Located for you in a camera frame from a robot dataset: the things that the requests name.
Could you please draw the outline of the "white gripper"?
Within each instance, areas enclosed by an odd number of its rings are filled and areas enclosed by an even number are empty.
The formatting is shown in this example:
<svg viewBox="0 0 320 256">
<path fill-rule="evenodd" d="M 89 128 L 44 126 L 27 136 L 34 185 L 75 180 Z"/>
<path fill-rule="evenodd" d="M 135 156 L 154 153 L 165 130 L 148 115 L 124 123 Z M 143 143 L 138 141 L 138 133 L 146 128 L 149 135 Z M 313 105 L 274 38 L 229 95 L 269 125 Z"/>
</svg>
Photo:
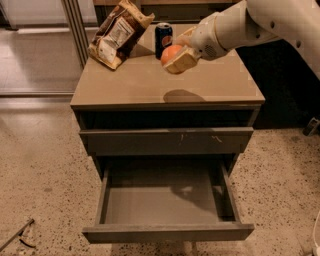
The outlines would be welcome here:
<svg viewBox="0 0 320 256">
<path fill-rule="evenodd" d="M 197 65 L 200 57 L 212 61 L 225 56 L 228 51 L 219 43 L 216 33 L 218 13 L 204 18 L 195 27 L 180 34 L 173 43 L 182 49 L 163 68 L 170 74 L 181 74 Z"/>
</svg>

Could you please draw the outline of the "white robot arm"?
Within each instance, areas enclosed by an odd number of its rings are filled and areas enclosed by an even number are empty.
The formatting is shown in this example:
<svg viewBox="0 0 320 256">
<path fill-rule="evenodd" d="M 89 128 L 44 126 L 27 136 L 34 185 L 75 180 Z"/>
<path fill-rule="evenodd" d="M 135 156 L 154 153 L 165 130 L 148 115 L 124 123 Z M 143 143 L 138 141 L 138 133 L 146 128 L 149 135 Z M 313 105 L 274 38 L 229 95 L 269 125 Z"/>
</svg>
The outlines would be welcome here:
<svg viewBox="0 0 320 256">
<path fill-rule="evenodd" d="M 320 5 L 318 0 L 241 0 L 215 12 L 178 36 L 181 48 L 163 64 L 179 74 L 229 51 L 284 40 L 320 79 Z"/>
</svg>

